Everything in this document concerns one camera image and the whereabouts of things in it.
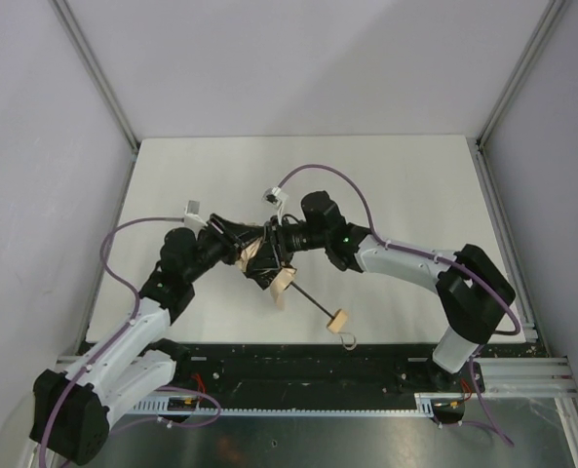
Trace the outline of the beige folding umbrella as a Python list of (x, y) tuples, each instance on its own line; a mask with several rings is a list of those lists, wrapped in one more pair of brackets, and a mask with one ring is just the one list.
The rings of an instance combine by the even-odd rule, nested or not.
[[(353, 333), (345, 330), (345, 326), (348, 322), (348, 313), (343, 309), (338, 309), (334, 312), (330, 311), (328, 308), (324, 307), (318, 299), (298, 285), (296, 283), (297, 269), (291, 264), (293, 256), (296, 253), (323, 248), (325, 246), (325, 236), (323, 234), (312, 233), (304, 221), (299, 221), (292, 215), (289, 215), (288, 219), (289, 222), (285, 222), (283, 218), (279, 219), (279, 222), (281, 222), (283, 226), (283, 234), (289, 253), (289, 265), (281, 266), (281, 271), (273, 280), (271, 286), (269, 288), (261, 289), (270, 292), (279, 309), (285, 307), (284, 295), (286, 290), (293, 289), (298, 292), (328, 318), (326, 324), (328, 332), (338, 337), (341, 346), (345, 350), (352, 351), (357, 347), (357, 338)], [(245, 253), (247, 249), (248, 247), (245, 249), (238, 249), (238, 257), (235, 262), (235, 265), (242, 271), (242, 273), (244, 273), (244, 275), (248, 258), (248, 255)]]

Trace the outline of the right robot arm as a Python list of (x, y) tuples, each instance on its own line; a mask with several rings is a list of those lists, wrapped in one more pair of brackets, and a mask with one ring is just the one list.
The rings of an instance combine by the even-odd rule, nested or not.
[(431, 360), (450, 374), (460, 372), (474, 352), (497, 333), (516, 293), (483, 249), (467, 244), (454, 252), (421, 251), (377, 239), (373, 230), (348, 222), (325, 191), (301, 201), (304, 218), (284, 224), (272, 218), (253, 229), (238, 267), (264, 290), (281, 293), (292, 282), (292, 257), (323, 250), (341, 271), (397, 278), (434, 293), (447, 329)]

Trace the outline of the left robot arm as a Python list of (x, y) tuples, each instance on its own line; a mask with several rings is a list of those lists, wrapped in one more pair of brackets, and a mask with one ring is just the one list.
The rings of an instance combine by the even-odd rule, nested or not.
[(217, 215), (176, 223), (142, 287), (124, 284), (134, 305), (122, 322), (67, 368), (44, 370), (35, 380), (30, 438), (39, 466), (46, 466), (49, 453), (79, 466), (93, 460), (119, 420), (175, 377), (176, 358), (153, 345), (193, 300), (195, 282), (268, 238), (265, 226)]

